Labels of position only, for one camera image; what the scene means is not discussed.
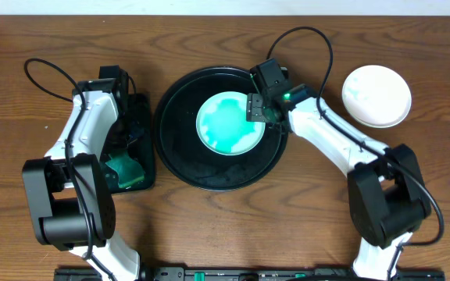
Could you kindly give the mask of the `green yellow scrub sponge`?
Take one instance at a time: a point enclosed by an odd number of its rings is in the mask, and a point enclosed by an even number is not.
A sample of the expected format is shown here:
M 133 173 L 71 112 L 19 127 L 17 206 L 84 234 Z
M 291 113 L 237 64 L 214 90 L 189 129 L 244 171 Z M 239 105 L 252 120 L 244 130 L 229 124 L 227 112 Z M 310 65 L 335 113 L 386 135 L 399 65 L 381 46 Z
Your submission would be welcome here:
M 114 151 L 109 154 L 106 165 L 117 175 L 120 189 L 131 188 L 145 179 L 143 167 L 130 157 L 128 151 Z

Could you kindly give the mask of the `pale green plate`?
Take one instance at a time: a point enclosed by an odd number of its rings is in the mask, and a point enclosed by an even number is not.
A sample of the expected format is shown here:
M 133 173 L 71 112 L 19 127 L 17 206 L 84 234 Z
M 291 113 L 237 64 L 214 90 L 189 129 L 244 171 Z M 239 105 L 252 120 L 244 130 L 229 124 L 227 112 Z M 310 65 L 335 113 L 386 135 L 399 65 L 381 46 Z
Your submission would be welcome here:
M 262 140 L 266 124 L 246 120 L 247 95 L 224 91 L 208 98 L 198 110 L 195 125 L 201 142 L 225 156 L 242 155 Z

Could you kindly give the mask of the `white plate smeared green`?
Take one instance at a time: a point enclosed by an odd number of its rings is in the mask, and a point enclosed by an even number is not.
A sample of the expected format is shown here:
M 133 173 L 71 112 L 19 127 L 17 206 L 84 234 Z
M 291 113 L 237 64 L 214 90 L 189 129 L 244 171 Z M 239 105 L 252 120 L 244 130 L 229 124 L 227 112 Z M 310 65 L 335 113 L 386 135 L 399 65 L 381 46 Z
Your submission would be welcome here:
M 357 122 L 373 128 L 388 128 L 404 121 L 413 101 L 405 79 L 379 65 L 352 71 L 343 83 L 341 99 Z

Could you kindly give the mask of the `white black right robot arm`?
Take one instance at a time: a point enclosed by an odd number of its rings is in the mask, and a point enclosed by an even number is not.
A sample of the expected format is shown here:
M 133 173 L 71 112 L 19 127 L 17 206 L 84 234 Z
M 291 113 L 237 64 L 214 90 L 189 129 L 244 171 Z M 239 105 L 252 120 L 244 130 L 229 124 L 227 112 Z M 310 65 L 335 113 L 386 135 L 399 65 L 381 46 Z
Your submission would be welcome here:
M 403 248 L 432 212 L 413 150 L 404 144 L 390 148 L 358 131 L 304 84 L 248 94 L 246 119 L 288 127 L 342 171 L 350 216 L 362 237 L 354 273 L 372 280 L 396 277 Z

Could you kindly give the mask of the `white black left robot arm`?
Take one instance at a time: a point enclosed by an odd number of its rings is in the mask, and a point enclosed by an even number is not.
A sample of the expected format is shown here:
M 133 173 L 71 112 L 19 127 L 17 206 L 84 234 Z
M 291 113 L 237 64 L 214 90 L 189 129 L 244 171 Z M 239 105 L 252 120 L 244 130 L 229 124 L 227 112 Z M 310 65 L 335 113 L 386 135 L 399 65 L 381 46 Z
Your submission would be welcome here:
M 127 109 L 129 81 L 81 81 L 59 139 L 22 177 L 37 241 L 83 258 L 103 280 L 137 280 L 141 258 L 116 227 L 112 195 L 100 166 L 111 127 Z

